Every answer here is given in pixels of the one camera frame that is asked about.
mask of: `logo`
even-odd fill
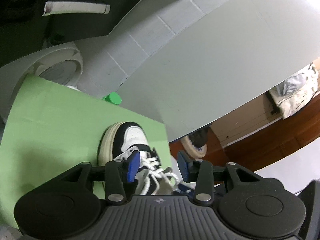
[[[163,198],[158,198],[158,199],[156,199],[156,202],[161,204],[162,202],[164,202],[164,199]]]

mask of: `white cloth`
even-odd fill
[[[306,84],[292,94],[280,96],[277,88],[273,87],[269,90],[276,106],[280,109],[283,119],[295,114],[303,108],[314,96],[318,90],[318,71],[314,64],[307,65],[302,70],[294,74],[303,75]]]
[[[292,95],[294,92],[298,91],[298,89],[302,88],[306,82],[305,74],[299,73],[298,75],[293,75],[276,85],[276,89],[279,96],[284,97]]]

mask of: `white handle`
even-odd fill
[[[47,1],[44,5],[42,16],[62,13],[98,13],[107,14],[110,11],[110,5],[91,2],[74,1]]]

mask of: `shoelace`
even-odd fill
[[[164,181],[171,187],[172,191],[175,189],[175,186],[179,184],[180,180],[175,173],[173,172],[164,173],[164,170],[162,168],[156,167],[160,165],[160,163],[157,161],[157,157],[153,157],[153,158],[141,157],[141,160],[142,160],[143,166],[148,168],[148,175],[154,176],[157,179],[163,178]],[[174,181],[175,181],[174,185],[172,185],[170,181],[171,178],[174,178]],[[151,182],[150,182],[149,176],[146,177],[144,183],[145,185],[142,192],[140,193],[141,195],[145,195],[150,188]]]

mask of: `wooden surface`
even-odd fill
[[[180,140],[169,143],[169,146],[171,155],[176,159],[178,151],[184,150]],[[220,145],[220,141],[211,129],[208,130],[207,154],[202,159],[216,166],[224,166],[229,161]]]
[[[320,95],[297,114],[279,120],[224,150],[232,162],[256,171],[306,146],[320,136]]]
[[[273,113],[273,106],[265,93],[213,121],[211,129],[222,146],[227,145],[281,117]]]

